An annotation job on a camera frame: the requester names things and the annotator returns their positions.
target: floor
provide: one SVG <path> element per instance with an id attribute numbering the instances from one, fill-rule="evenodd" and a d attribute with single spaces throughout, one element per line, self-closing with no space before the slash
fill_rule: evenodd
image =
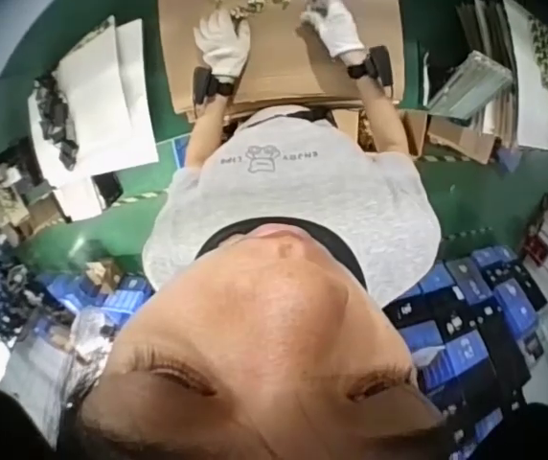
<path id="1" fill-rule="evenodd" d="M 420 50 L 430 50 L 440 62 L 461 61 L 467 50 L 456 17 L 457 0 L 400 0 L 406 59 L 404 107 L 418 107 Z M 161 192 L 176 169 L 169 140 L 191 127 L 173 113 L 161 53 L 157 1 L 124 2 L 56 0 L 18 44 L 0 80 L 0 151 L 28 133 L 26 96 L 33 78 L 57 62 L 92 27 L 115 14 L 123 24 L 137 17 L 145 21 L 145 60 L 148 101 L 160 162 L 119 172 L 124 197 Z M 59 28 L 58 24 L 67 27 Z M 425 154 L 443 156 L 428 146 Z M 469 162 L 421 162 L 418 168 L 447 238 L 443 255 L 467 252 L 489 242 L 517 246 L 529 216 L 548 193 L 548 154 L 524 156 L 519 169 L 503 173 L 498 165 Z M 44 270 L 82 270 L 84 263 L 111 255 L 127 271 L 140 271 L 140 253 L 165 197 L 140 200 L 106 211 L 88 221 L 58 225 L 37 235 L 21 248 L 24 260 Z"/>

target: white glove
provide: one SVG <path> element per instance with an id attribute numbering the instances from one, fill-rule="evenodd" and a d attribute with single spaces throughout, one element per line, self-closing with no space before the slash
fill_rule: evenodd
<path id="1" fill-rule="evenodd" d="M 208 20 L 199 22 L 194 36 L 214 76 L 234 79 L 240 76 L 251 48 L 251 30 L 246 20 L 240 22 L 236 34 L 229 12 L 217 10 Z"/>
<path id="2" fill-rule="evenodd" d="M 322 13 L 325 7 L 326 16 Z M 358 64 L 365 58 L 366 47 L 359 39 L 353 15 L 342 0 L 308 0 L 302 22 L 314 28 L 332 58 L 340 57 L 347 65 Z"/>

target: white sheet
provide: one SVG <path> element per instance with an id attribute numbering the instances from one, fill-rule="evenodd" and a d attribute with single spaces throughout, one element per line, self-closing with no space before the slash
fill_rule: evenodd
<path id="1" fill-rule="evenodd" d="M 76 222 L 94 218 L 102 213 L 102 204 L 95 184 L 83 179 L 53 191 L 63 214 Z"/>
<path id="2" fill-rule="evenodd" d="M 512 0 L 504 7 L 511 25 L 518 86 L 517 143 L 520 147 L 548 150 L 548 89 L 534 56 L 528 13 Z"/>
<path id="3" fill-rule="evenodd" d="M 59 89 L 76 125 L 79 156 L 97 154 L 131 132 L 118 55 L 116 29 L 108 27 L 57 68 Z"/>
<path id="4" fill-rule="evenodd" d="M 119 80 L 124 93 L 123 104 L 130 120 L 130 127 L 121 133 L 123 135 L 120 138 L 88 150 L 79 135 L 78 163 L 73 171 L 67 171 L 58 159 L 58 149 L 42 137 L 35 94 L 28 99 L 35 155 L 42 174 L 53 187 L 61 187 L 92 175 L 156 163 L 159 159 L 148 112 L 142 20 L 118 28 L 116 35 Z"/>

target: eye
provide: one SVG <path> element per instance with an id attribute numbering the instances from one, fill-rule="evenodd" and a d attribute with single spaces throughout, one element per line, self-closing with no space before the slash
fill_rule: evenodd
<path id="1" fill-rule="evenodd" d="M 202 396 L 214 396 L 217 393 L 210 382 L 194 368 L 150 346 L 134 351 L 129 369 L 150 372 Z"/>
<path id="2" fill-rule="evenodd" d="M 391 368 L 374 371 L 358 380 L 347 393 L 353 403 L 360 403 L 394 386 L 411 384 L 413 370 Z"/>

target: cardboard flap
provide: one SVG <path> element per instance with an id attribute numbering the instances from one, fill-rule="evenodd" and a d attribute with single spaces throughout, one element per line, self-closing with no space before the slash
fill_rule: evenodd
<path id="1" fill-rule="evenodd" d="M 238 0 L 223 0 L 234 7 Z M 334 97 L 358 99 L 344 65 L 333 61 L 317 34 L 300 23 L 305 2 L 293 1 L 286 9 L 268 4 L 249 18 L 251 54 L 240 81 L 235 104 L 290 98 Z M 353 0 L 354 15 L 366 47 L 385 45 L 393 67 L 393 99 L 404 93 L 404 59 L 398 0 Z M 193 110 L 193 72 L 201 64 L 193 28 L 211 14 L 211 0 L 159 0 L 159 21 L 168 82 L 174 110 Z"/>
<path id="2" fill-rule="evenodd" d="M 427 135 L 432 144 L 450 147 L 484 165 L 489 163 L 495 144 L 494 135 L 455 125 L 443 117 L 432 117 Z"/>

